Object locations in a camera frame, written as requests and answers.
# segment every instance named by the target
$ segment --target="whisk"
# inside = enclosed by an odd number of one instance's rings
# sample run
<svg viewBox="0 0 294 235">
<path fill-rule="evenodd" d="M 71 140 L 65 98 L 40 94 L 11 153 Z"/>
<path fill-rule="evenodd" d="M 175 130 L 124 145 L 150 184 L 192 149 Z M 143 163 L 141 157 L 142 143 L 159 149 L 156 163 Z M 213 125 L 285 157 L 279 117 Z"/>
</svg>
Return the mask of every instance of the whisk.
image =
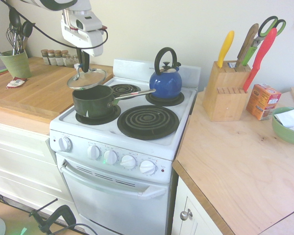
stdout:
<svg viewBox="0 0 294 235">
<path fill-rule="evenodd" d="M 8 42 L 11 44 L 13 50 L 16 54 L 21 53 L 22 46 L 23 46 L 23 39 L 22 35 L 18 33 L 17 29 L 8 28 L 6 31 L 6 38 Z"/>
</svg>

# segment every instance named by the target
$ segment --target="knife block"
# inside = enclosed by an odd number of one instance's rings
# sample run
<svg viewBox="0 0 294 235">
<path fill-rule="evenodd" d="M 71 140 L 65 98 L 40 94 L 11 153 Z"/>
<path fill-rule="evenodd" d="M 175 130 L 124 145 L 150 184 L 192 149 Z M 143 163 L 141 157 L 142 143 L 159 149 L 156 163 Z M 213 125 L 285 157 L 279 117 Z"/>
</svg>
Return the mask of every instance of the knife block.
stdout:
<svg viewBox="0 0 294 235">
<path fill-rule="evenodd" d="M 202 105 L 211 121 L 238 121 L 241 118 L 248 93 L 242 87 L 250 67 L 230 68 L 224 61 L 222 68 L 213 63 Z"/>
</svg>

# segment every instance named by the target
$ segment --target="kettle handle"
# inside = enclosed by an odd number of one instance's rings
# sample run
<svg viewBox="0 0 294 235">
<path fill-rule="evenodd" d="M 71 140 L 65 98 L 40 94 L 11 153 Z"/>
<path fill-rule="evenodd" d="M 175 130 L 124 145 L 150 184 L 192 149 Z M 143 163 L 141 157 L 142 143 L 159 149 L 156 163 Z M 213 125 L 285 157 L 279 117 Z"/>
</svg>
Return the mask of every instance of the kettle handle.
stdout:
<svg viewBox="0 0 294 235">
<path fill-rule="evenodd" d="M 164 47 L 158 52 L 156 59 L 155 59 L 155 72 L 157 75 L 161 75 L 160 60 L 161 60 L 162 56 L 168 51 L 170 51 L 172 54 L 172 59 L 173 59 L 172 68 L 175 69 L 177 66 L 177 56 L 176 56 L 175 51 L 171 47 Z"/>
</svg>

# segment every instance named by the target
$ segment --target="orange box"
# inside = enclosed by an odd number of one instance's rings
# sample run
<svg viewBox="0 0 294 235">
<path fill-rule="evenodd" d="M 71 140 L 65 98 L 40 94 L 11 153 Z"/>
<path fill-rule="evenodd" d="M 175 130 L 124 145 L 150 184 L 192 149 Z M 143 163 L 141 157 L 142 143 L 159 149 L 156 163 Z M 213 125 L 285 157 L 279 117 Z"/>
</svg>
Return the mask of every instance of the orange box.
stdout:
<svg viewBox="0 0 294 235">
<path fill-rule="evenodd" d="M 267 84 L 256 84 L 251 92 L 246 110 L 258 120 L 267 120 L 281 97 L 281 93 Z"/>
</svg>

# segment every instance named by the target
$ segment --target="blue kettle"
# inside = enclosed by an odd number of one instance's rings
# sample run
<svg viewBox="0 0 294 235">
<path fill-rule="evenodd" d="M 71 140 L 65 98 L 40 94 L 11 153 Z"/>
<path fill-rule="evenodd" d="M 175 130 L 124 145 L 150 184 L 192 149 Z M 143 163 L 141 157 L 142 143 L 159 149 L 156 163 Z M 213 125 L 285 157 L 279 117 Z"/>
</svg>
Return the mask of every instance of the blue kettle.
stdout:
<svg viewBox="0 0 294 235">
<path fill-rule="evenodd" d="M 172 67 L 169 66 L 169 62 L 164 62 L 165 65 L 160 69 L 160 60 L 168 51 L 172 54 Z M 162 48 L 156 56 L 154 65 L 155 72 L 149 80 L 150 89 L 156 89 L 152 95 L 163 99 L 177 97 L 181 93 L 182 78 L 178 73 L 181 64 L 177 61 L 175 51 L 170 47 Z"/>
</svg>

